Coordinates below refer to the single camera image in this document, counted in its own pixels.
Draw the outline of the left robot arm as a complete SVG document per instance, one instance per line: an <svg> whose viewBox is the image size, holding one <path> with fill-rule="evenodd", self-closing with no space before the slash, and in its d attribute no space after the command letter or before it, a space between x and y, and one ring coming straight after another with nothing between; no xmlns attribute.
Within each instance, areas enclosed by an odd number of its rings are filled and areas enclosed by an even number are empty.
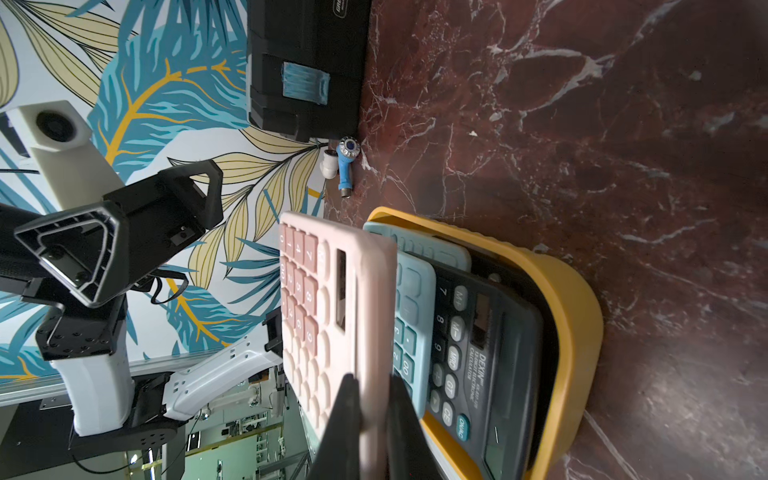
<svg viewBox="0 0 768 480"><path fill-rule="evenodd" d="M248 333L182 371L130 372L126 294L222 221L222 185L218 165L203 161L49 215L2 207L1 288L47 309L35 338L66 386L72 453L166 444L211 400L281 362Z"/></svg>

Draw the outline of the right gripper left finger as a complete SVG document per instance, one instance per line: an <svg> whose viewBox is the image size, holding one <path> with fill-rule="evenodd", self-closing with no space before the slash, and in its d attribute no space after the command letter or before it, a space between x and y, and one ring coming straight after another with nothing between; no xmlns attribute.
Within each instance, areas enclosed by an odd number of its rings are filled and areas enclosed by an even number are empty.
<svg viewBox="0 0 768 480"><path fill-rule="evenodd" d="M359 382L352 374L346 374L307 479L358 480L361 427Z"/></svg>

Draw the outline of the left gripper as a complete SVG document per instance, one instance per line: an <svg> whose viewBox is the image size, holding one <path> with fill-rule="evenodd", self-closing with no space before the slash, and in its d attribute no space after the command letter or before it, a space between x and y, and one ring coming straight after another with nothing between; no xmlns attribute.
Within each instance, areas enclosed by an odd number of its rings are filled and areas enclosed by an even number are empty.
<svg viewBox="0 0 768 480"><path fill-rule="evenodd" d="M106 200L39 217L15 238L84 306L129 289L128 250L178 252L223 220L223 172L212 161L170 167Z"/></svg>

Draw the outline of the black calculator with grey keys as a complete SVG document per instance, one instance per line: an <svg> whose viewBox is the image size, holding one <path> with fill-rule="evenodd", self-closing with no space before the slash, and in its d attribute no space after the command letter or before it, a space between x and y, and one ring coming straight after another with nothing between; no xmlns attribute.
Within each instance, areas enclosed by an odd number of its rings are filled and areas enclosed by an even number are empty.
<svg viewBox="0 0 768 480"><path fill-rule="evenodd" d="M438 262L422 424L463 479L529 468L544 320L512 287Z"/></svg>

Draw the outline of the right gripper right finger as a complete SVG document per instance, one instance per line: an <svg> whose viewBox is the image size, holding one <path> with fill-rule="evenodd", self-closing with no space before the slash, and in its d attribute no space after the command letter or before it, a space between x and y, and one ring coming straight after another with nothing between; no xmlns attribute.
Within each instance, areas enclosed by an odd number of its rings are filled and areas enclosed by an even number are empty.
<svg viewBox="0 0 768 480"><path fill-rule="evenodd" d="M386 437L389 479L442 478L438 464L424 437L406 384L397 375L390 376Z"/></svg>

